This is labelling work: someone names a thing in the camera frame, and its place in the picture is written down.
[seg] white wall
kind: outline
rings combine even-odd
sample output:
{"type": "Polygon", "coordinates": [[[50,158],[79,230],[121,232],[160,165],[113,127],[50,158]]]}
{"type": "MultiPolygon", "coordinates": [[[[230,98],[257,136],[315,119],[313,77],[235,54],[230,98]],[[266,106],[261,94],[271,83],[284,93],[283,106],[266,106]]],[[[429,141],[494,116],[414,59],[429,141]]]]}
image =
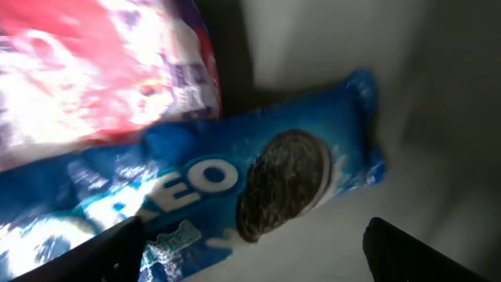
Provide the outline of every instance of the white wall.
{"type": "Polygon", "coordinates": [[[188,280],[371,281],[362,235],[374,216],[501,280],[501,2],[245,0],[245,28],[237,3],[200,0],[225,106],[372,67],[390,170],[188,280]]]}

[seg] cookie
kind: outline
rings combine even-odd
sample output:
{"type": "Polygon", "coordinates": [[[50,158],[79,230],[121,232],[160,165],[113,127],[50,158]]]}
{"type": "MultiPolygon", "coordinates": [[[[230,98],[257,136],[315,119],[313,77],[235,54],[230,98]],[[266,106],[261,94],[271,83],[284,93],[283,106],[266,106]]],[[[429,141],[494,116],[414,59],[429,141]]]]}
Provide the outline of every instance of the cookie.
{"type": "Polygon", "coordinates": [[[332,176],[327,145],[306,131],[281,132],[247,171],[247,188],[236,207],[240,236],[249,242],[310,209],[332,176]]]}

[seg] crinkled plastic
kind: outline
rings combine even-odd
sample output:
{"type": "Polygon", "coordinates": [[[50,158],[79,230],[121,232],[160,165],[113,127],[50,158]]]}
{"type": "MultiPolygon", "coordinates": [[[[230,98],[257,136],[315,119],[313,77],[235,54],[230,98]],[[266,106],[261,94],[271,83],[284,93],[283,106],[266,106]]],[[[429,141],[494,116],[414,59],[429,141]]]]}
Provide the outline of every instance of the crinkled plastic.
{"type": "Polygon", "coordinates": [[[374,77],[221,121],[157,125],[142,142],[0,174],[0,281],[127,217],[147,222],[140,280],[179,281],[331,197],[382,180],[366,138],[374,77]]]}
{"type": "Polygon", "coordinates": [[[219,100],[190,0],[0,1],[0,170],[216,118],[219,100]]]}

